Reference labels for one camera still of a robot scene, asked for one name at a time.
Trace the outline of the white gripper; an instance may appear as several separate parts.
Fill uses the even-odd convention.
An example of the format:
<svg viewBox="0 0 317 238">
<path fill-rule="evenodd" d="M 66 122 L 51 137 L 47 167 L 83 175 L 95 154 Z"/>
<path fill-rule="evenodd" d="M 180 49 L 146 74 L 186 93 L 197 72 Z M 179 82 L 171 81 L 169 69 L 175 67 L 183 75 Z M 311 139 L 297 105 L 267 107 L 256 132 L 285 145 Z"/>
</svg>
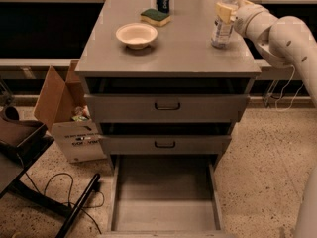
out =
<svg viewBox="0 0 317 238">
<path fill-rule="evenodd" d="M 262 34 L 267 34 L 270 27 L 277 21 L 266 7 L 249 0 L 238 0 L 238 6 L 218 2 L 216 15 L 225 24 L 233 22 L 236 17 L 234 29 L 244 38 L 258 39 Z"/>
</svg>

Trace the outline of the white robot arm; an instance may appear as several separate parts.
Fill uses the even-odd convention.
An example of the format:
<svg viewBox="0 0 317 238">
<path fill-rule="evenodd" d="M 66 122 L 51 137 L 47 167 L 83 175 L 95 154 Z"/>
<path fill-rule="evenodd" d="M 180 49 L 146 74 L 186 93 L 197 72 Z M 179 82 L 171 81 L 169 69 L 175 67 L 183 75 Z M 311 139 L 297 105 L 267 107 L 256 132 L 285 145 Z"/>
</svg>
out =
<svg viewBox="0 0 317 238">
<path fill-rule="evenodd" d="M 252 41 L 264 60 L 275 68 L 293 66 L 317 107 L 317 42 L 306 24 L 294 17 L 276 18 L 268 9 L 248 0 L 236 5 L 218 2 L 216 15 Z M 317 167 L 306 183 L 294 238 L 317 238 Z"/>
</svg>

